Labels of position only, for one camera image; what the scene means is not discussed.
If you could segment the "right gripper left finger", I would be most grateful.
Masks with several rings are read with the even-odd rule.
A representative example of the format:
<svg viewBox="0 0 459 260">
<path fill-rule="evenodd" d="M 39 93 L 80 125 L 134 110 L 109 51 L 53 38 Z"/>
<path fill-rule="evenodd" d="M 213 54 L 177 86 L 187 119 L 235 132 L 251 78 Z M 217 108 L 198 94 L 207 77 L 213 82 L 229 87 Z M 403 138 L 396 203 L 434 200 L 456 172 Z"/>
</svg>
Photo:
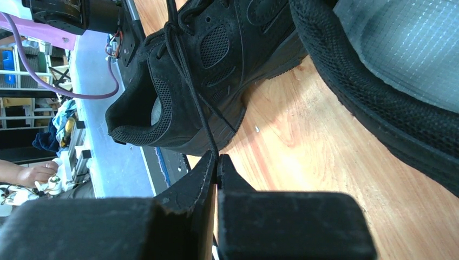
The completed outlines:
<svg viewBox="0 0 459 260">
<path fill-rule="evenodd" d="M 1 227 L 1 259 L 211 259 L 217 157 L 153 198 L 37 199 Z"/>
</svg>

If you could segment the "bystander bare hand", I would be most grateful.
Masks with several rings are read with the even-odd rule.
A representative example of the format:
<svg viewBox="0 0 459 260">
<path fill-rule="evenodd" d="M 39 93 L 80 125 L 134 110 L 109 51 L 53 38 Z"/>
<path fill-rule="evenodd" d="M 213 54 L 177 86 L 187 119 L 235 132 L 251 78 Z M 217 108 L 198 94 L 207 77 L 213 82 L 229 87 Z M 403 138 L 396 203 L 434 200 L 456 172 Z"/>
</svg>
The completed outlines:
<svg viewBox="0 0 459 260">
<path fill-rule="evenodd" d="M 20 166 L 15 184 L 33 188 L 35 182 L 44 184 L 56 175 L 59 165 L 54 161 L 41 162 L 29 167 Z"/>
</svg>

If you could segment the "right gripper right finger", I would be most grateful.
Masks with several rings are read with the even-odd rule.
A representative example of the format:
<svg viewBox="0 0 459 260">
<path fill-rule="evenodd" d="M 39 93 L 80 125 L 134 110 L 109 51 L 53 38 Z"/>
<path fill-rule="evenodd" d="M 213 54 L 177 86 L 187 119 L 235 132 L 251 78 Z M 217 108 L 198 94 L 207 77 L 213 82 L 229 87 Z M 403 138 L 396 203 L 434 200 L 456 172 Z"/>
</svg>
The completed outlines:
<svg viewBox="0 0 459 260">
<path fill-rule="evenodd" d="M 220 259 L 376 259 L 363 210 L 341 192 L 257 191 L 223 154 Z"/>
</svg>

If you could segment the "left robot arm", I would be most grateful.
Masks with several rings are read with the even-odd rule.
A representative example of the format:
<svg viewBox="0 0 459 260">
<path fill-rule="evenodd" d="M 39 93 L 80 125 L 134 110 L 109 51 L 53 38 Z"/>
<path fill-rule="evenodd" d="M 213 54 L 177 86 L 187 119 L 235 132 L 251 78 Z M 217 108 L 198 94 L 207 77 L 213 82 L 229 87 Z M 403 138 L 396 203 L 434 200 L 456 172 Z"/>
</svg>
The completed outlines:
<svg viewBox="0 0 459 260">
<path fill-rule="evenodd" d="M 114 34 L 124 18 L 121 6 L 114 1 L 36 0 L 21 3 L 30 9 L 33 21 L 74 35 L 83 35 L 87 30 Z"/>
</svg>

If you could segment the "black sneaker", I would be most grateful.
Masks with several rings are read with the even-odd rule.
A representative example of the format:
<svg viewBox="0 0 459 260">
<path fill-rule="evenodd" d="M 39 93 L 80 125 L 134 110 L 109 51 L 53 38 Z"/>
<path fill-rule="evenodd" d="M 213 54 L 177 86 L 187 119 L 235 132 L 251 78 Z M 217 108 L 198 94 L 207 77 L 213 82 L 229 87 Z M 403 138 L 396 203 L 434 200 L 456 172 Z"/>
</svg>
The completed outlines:
<svg viewBox="0 0 459 260">
<path fill-rule="evenodd" d="M 458 195 L 458 1 L 290 1 L 326 85 L 394 156 Z"/>
<path fill-rule="evenodd" d="M 198 89 L 217 106 L 237 130 L 246 107 L 242 95 L 259 80 L 272 79 L 300 64 L 306 56 L 292 20 L 288 1 L 187 1 L 179 13 L 206 3 L 207 8 L 187 22 L 195 35 L 184 35 Z M 197 109 L 167 51 L 150 62 L 150 76 L 165 74 L 175 113 L 164 133 L 174 152 L 201 156 L 209 148 Z M 203 107 L 218 148 L 236 134 Z"/>
</svg>

